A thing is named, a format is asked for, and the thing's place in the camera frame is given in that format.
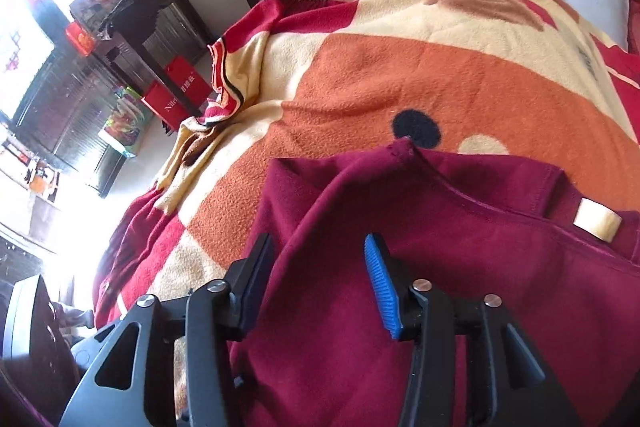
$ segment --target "orange blanket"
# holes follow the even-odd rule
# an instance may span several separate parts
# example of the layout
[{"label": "orange blanket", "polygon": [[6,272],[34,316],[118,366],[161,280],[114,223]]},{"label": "orange blanket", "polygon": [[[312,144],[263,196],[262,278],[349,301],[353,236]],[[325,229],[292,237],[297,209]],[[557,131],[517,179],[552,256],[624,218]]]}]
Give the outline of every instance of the orange blanket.
[{"label": "orange blanket", "polygon": [[555,164],[591,198],[640,210],[640,149],[618,93],[640,91],[606,64],[612,45],[560,0],[262,1],[212,45],[205,123],[183,123],[156,187],[116,230],[98,325],[147,291],[176,298],[222,276],[274,157],[412,136]]}]

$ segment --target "blanket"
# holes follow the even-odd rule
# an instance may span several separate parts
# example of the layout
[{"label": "blanket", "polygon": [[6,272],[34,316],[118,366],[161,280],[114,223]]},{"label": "blanket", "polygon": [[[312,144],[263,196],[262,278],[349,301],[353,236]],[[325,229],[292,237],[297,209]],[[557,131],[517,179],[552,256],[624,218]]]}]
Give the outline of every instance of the blanket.
[{"label": "blanket", "polygon": [[[98,327],[141,294],[221,277],[275,157],[409,136],[548,162],[593,200],[640,210],[640,118],[625,110],[640,107],[640,59],[561,0],[263,0],[210,50],[215,97],[114,232]],[[179,405],[183,357],[178,344]]]}]

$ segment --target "black device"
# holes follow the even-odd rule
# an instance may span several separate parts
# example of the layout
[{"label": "black device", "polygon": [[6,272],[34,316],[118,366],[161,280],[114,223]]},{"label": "black device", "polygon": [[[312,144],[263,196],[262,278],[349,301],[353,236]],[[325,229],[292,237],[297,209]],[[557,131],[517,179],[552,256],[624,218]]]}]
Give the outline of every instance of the black device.
[{"label": "black device", "polygon": [[78,369],[40,275],[15,283],[4,325],[2,361],[25,397],[56,425],[78,384]]},{"label": "black device", "polygon": [[[399,427],[450,426],[456,335],[467,340],[466,427],[581,425],[551,368],[498,296],[449,298],[429,280],[411,277],[378,234],[366,239],[365,261],[385,327],[395,340],[414,342]],[[50,427],[47,419],[60,427],[241,427],[241,375],[231,373],[227,344],[242,341],[255,326],[272,267],[273,245],[262,234],[222,279],[170,301],[143,295],[127,315],[71,350],[55,330],[44,281],[19,283],[4,337],[10,379],[0,365],[0,406],[6,406],[0,419],[10,413],[6,424],[20,427]],[[174,341],[183,336],[189,408],[176,419]],[[68,399],[76,371],[82,378]],[[39,401],[45,387],[55,399]],[[638,400],[631,394],[637,387],[603,427],[636,424]]]},{"label": "black device", "polygon": [[365,262],[385,328],[413,341],[399,427],[451,425],[456,335],[466,336],[468,427],[579,427],[580,418],[497,295],[450,299],[391,256],[380,234],[365,240]]}]

